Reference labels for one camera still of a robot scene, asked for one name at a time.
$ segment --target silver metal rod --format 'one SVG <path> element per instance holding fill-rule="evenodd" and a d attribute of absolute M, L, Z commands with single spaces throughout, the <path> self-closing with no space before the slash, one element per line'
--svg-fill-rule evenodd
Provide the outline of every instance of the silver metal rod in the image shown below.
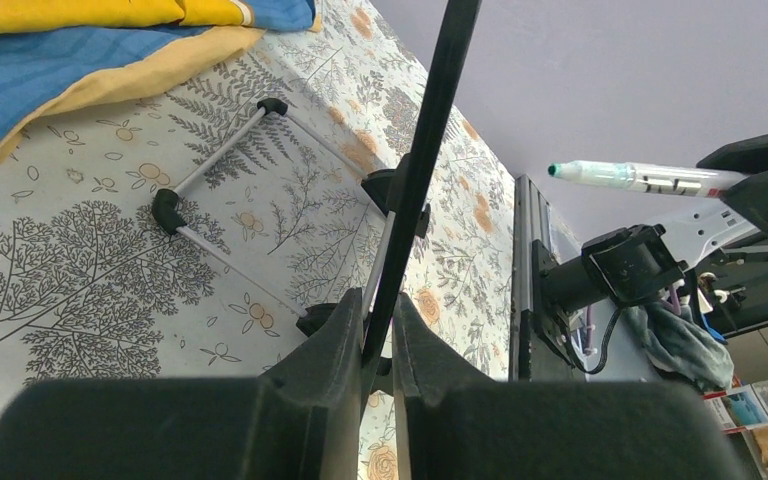
<path fill-rule="evenodd" d="M 387 245 L 390 243 L 390 234 L 393 233 L 394 223 L 396 223 L 396 214 L 390 212 L 387 214 L 384 231 L 381 232 L 378 251 L 375 253 L 375 260 L 372 262 L 372 271 L 369 272 L 369 279 L 366 281 L 366 288 L 363 290 L 363 298 L 360 303 L 361 312 L 368 312 L 369 307 L 372 306 L 372 298 L 377 290 L 378 279 L 381 277 L 381 271 L 384 270 L 384 258 L 387 256 Z"/>
<path fill-rule="evenodd" d="M 222 250 L 219 250 L 218 248 L 216 248 L 216 246 L 214 246 L 204 238 L 202 238 L 201 235 L 196 233 L 190 227 L 178 227 L 177 230 L 178 230 L 178 233 L 184 236 L 184 238 L 196 244 L 199 248 L 201 248 L 202 250 L 210 254 L 210 256 L 216 258 L 220 262 L 227 265 L 231 270 L 239 273 L 246 280 L 257 285 L 267 295 L 269 295 L 270 297 L 274 298 L 285 307 L 292 310 L 293 313 L 295 313 L 299 317 L 304 317 L 305 315 L 307 315 L 307 310 L 305 310 L 304 307 L 297 304 L 296 302 L 290 300 L 290 298 L 287 297 L 286 295 L 283 295 L 281 293 L 282 291 L 281 289 L 279 289 L 275 285 L 272 285 L 266 280 L 263 280 L 262 278 L 259 280 L 255 280 L 254 278 L 246 275 L 246 273 L 243 271 L 242 268 L 234 264 L 234 262 L 231 260 L 231 257 L 226 255 L 225 252 L 223 252 Z"/>
<path fill-rule="evenodd" d="M 260 122 L 260 119 L 262 119 L 266 115 L 266 109 L 264 108 L 258 108 L 256 112 L 254 112 L 254 115 L 252 115 L 252 118 L 250 118 L 245 125 L 243 125 L 239 130 L 237 130 L 237 133 L 235 133 L 231 138 L 228 139 L 227 142 L 223 143 L 213 154 L 207 158 L 207 160 L 204 161 L 201 165 L 198 166 L 197 169 L 193 170 L 193 172 L 185 179 L 181 181 L 181 183 L 178 184 L 174 188 L 175 193 L 178 195 L 181 195 L 184 189 L 186 189 L 188 186 L 190 186 L 191 183 L 193 183 L 197 178 L 199 178 L 201 175 L 204 174 L 204 172 L 208 171 L 210 167 L 212 167 L 216 162 L 219 161 L 220 158 L 222 158 L 223 155 L 225 155 L 228 150 L 231 149 L 234 145 L 237 144 L 237 142 L 240 141 L 241 138 L 243 138 L 243 135 L 249 132 L 249 130 L 252 129 L 258 122 Z"/>
<path fill-rule="evenodd" d="M 334 145 L 332 145 L 331 142 L 326 140 L 325 137 L 316 133 L 316 130 L 308 127 L 304 122 L 296 118 L 296 116 L 293 115 L 291 112 L 287 112 L 284 116 L 289 118 L 293 123 L 296 124 L 296 126 L 304 130 L 305 133 L 311 136 L 311 138 L 319 142 L 320 145 L 325 147 L 325 149 L 331 152 L 335 157 L 340 159 L 340 161 L 346 165 L 346 168 L 355 172 L 355 174 L 358 175 L 361 179 L 363 180 L 366 179 L 367 177 L 366 172 L 364 172 L 359 166 L 357 166 L 355 162 L 349 160 L 345 155 L 343 155 L 343 152 L 341 152 L 336 147 L 334 147 Z"/>

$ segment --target floral tablecloth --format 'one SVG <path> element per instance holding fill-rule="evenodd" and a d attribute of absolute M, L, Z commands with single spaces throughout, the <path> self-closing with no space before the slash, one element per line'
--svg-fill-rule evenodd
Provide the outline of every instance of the floral tablecloth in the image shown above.
<path fill-rule="evenodd" d="M 42 118 L 22 132 L 0 167 L 0 411 L 46 378 L 257 375 L 305 340 L 291 311 L 167 237 L 148 205 L 267 96 L 285 99 L 364 170 L 396 165 L 426 71 L 367 1 L 332 0 L 324 17 L 319 34 L 267 34 L 166 95 Z M 404 284 L 427 324 L 500 380 L 513 193 L 513 178 L 454 111 L 428 236 L 415 242 Z M 305 306 L 364 284 L 383 227 L 351 171 L 273 116 L 205 175 L 182 213 Z M 394 433 L 392 398 L 371 396 L 360 478 L 395 478 Z"/>

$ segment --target pen label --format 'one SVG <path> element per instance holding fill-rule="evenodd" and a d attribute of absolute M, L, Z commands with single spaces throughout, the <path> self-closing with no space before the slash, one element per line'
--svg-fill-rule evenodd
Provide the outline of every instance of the pen label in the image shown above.
<path fill-rule="evenodd" d="M 644 175 L 643 183 L 646 185 L 646 193 L 697 196 L 702 190 L 701 183 L 679 178 Z"/>

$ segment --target white pen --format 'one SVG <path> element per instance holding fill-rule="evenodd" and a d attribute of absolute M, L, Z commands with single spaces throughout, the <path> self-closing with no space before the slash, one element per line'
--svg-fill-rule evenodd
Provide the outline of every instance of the white pen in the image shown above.
<path fill-rule="evenodd" d="M 582 185 L 709 198 L 719 197 L 747 177 L 726 170 L 587 160 L 554 163 L 549 167 L 549 175 Z"/>

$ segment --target gray cloth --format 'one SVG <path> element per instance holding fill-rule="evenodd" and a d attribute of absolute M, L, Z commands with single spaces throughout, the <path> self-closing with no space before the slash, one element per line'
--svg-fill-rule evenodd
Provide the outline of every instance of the gray cloth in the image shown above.
<path fill-rule="evenodd" d="M 663 304 L 652 303 L 628 308 L 624 316 L 656 367 L 684 375 L 703 391 L 731 385 L 731 355 L 725 345 L 690 321 L 689 307 L 682 306 L 678 316 Z"/>

